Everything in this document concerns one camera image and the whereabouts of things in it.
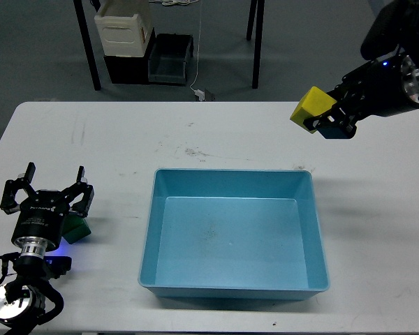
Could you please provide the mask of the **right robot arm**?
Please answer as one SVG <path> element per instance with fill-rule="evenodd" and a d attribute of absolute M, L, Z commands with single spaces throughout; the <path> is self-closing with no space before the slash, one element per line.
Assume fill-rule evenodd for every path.
<path fill-rule="evenodd" d="M 360 53 L 365 64 L 333 90 L 312 87 L 291 121 L 326 139 L 351 139 L 369 116 L 419 109 L 419 1 L 392 1 L 375 19 Z"/>

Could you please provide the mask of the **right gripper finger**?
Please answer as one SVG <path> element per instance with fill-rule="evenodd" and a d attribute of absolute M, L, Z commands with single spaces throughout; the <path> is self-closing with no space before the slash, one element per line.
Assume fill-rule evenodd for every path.
<path fill-rule="evenodd" d="M 318 116 L 305 119 L 303 125 L 325 139 L 351 139 L 357 131 L 355 116 L 345 113 L 337 104 Z"/>
<path fill-rule="evenodd" d="M 363 79 L 345 75 L 341 79 L 341 83 L 328 91 L 327 95 L 338 103 L 363 103 L 365 100 Z"/>

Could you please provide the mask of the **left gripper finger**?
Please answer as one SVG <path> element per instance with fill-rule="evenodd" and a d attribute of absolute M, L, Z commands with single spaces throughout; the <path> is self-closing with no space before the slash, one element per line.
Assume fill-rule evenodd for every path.
<path fill-rule="evenodd" d="M 20 205 L 15 200 L 19 190 L 24 190 L 30 199 L 36 199 L 37 192 L 31 186 L 35 171 L 35 164 L 29 162 L 24 174 L 20 174 L 17 179 L 6 181 L 0 203 L 0 209 L 6 214 L 13 214 L 20 210 Z"/>
<path fill-rule="evenodd" d="M 79 166 L 75 183 L 61 192 L 61 199 L 68 205 L 68 212 L 86 218 L 94 198 L 94 187 L 84 177 L 85 169 Z"/>

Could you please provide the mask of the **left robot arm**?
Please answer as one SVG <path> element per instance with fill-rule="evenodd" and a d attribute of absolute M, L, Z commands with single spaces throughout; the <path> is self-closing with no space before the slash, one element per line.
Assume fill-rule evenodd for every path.
<path fill-rule="evenodd" d="M 74 244 L 91 233 L 86 218 L 94 188 L 84 168 L 62 191 L 34 190 L 35 171 L 29 163 L 25 173 L 7 180 L 0 203 L 6 214 L 19 214 L 11 237 L 19 251 L 0 255 L 0 323 L 9 334 L 30 334 L 63 311 L 64 298 L 50 280 L 66 275 L 72 260 L 53 251 L 62 240 Z"/>

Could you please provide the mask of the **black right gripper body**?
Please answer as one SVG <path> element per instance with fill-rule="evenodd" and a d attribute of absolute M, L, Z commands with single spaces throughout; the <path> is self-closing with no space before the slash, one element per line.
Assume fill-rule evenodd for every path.
<path fill-rule="evenodd" d="M 406 54 L 397 54 L 382 61 L 368 61 L 352 70 L 349 75 L 363 79 L 365 100 L 363 103 L 340 103 L 340 108 L 355 119 L 368 116 L 389 117 L 412 111 L 415 101 L 406 92 L 411 59 Z"/>

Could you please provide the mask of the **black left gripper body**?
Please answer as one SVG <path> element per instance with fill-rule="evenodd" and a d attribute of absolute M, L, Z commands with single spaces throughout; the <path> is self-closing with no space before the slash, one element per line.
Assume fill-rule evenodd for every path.
<path fill-rule="evenodd" d="M 21 247 L 30 237 L 47 241 L 47 250 L 59 248 L 70 205 L 60 191 L 37 191 L 20 204 L 20 215 L 11 242 Z"/>

